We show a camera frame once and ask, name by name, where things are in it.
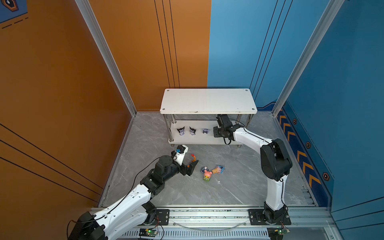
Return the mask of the orange fox toy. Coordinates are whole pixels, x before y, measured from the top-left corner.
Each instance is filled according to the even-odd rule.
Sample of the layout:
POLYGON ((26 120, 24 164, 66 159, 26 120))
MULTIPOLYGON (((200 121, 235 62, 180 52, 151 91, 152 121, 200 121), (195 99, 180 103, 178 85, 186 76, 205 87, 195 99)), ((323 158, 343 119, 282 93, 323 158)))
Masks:
POLYGON ((193 157, 193 160, 191 161, 191 163, 195 162, 197 160, 196 156, 194 154, 191 154, 191 156, 193 157))

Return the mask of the pink pig toy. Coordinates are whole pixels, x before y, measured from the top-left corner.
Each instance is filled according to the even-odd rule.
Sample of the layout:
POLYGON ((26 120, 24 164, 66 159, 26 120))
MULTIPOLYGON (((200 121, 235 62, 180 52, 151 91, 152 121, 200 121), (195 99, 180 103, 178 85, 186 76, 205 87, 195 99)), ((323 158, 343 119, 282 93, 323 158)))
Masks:
POLYGON ((203 175, 203 180, 206 182, 209 182, 211 180, 212 174, 213 173, 211 171, 205 170, 203 175))

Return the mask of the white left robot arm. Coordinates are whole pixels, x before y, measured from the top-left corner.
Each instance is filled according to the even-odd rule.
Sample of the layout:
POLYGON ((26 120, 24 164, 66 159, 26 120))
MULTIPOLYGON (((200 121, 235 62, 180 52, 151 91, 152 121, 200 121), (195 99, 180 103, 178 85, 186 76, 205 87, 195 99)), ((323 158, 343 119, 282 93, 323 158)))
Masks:
POLYGON ((124 197, 93 215, 89 212, 81 215, 72 231, 67 230, 67 239, 116 240, 136 226, 151 224, 157 211, 151 199, 165 188, 166 181, 173 176, 191 176, 199 162, 194 158, 189 164, 184 164, 184 156, 175 153, 157 158, 155 167, 124 197))

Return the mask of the black purple kuromi figure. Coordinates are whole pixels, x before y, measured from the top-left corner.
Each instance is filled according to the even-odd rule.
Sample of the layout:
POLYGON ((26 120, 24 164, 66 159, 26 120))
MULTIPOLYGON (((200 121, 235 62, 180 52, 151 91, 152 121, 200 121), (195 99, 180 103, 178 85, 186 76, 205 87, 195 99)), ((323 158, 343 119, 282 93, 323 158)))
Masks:
POLYGON ((185 134, 185 127, 178 128, 177 131, 178 131, 180 136, 183 136, 185 134))

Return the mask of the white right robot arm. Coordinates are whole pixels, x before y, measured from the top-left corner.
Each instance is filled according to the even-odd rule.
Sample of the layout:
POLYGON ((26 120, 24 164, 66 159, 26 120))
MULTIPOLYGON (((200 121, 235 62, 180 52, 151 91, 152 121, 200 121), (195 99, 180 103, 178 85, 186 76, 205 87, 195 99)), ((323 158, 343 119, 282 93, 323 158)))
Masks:
POLYGON ((261 168, 267 177, 267 197, 263 211, 265 222, 269 225, 290 225, 288 206, 285 204, 285 190, 293 162, 284 141, 257 135, 242 124, 233 124, 225 114, 218 114, 216 120, 218 125, 213 128, 215 138, 241 143, 260 155, 261 168))

